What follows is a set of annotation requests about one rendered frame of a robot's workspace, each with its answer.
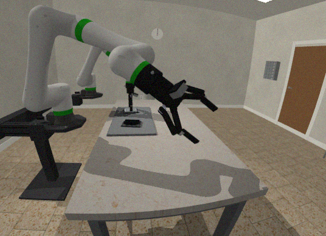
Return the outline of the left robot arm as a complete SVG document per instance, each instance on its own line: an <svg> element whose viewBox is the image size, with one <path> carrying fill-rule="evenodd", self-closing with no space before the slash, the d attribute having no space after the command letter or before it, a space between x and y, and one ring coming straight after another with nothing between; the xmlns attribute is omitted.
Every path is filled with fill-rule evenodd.
<svg viewBox="0 0 326 236"><path fill-rule="evenodd" d="M97 95L96 92L96 81L95 81L95 74L92 73L94 65L101 54L104 52L107 56L110 55L110 52L103 50L99 47L91 46L88 57L85 61L85 64L77 77L77 84L81 87L85 87L80 92L75 92L75 94L81 94L85 96L94 96ZM133 89L135 86L126 80L126 88Z"/></svg>

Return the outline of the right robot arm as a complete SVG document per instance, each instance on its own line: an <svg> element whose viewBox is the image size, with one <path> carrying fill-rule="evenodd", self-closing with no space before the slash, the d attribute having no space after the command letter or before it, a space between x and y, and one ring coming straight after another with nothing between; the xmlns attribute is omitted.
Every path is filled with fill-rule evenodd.
<svg viewBox="0 0 326 236"><path fill-rule="evenodd" d="M119 34L82 16L62 12L47 5L35 6L29 12L29 44L23 105L29 111L48 108L47 125L69 125L76 121L73 113L71 87L66 83L47 85L50 56L56 36L63 35L110 52L111 70L149 94L161 71L153 65L153 48ZM125 46L122 46L125 45Z"/></svg>

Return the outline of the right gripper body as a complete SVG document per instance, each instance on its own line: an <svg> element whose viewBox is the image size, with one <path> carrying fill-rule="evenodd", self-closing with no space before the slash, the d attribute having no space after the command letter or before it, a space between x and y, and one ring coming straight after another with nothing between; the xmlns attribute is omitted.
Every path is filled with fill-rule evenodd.
<svg viewBox="0 0 326 236"><path fill-rule="evenodd" d="M166 108L173 108L171 97L167 94L172 86L173 83L168 81L165 77L161 76L151 87L149 94L152 95L159 102L164 104ZM179 104L183 101L183 96L175 99L175 101L176 101L176 106L178 107Z"/></svg>

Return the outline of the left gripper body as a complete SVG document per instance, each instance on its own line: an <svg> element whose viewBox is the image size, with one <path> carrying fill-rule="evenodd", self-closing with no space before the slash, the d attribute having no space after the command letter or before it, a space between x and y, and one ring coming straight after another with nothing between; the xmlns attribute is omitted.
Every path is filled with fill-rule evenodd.
<svg viewBox="0 0 326 236"><path fill-rule="evenodd" d="M134 89L127 89L127 94L131 95L134 93Z"/></svg>

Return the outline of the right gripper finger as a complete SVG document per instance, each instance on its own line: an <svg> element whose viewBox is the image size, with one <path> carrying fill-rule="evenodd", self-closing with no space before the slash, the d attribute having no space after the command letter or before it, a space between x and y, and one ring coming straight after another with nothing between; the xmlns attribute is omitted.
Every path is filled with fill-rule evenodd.
<svg viewBox="0 0 326 236"><path fill-rule="evenodd" d="M199 88L195 88L193 86L187 85L187 92L191 92L192 94L189 93L184 93L183 100L184 99L189 99L189 100L200 100L203 104L205 104L209 109L211 109L213 112L218 109L211 101L207 99L207 96L205 96L205 91Z"/></svg>
<svg viewBox="0 0 326 236"><path fill-rule="evenodd" d="M188 131L185 129L182 129L181 122L179 119L178 111L177 111L177 106L176 106L176 101L175 99L171 98L172 106L173 108L170 108L170 112L173 117L174 124L168 115L168 112L166 111L166 106L163 104L162 106L159 107L158 112L163 116L171 134L174 136L176 134L178 135L184 135L187 139L192 141L194 144L197 144L199 140L195 138L193 135L191 135Z"/></svg>

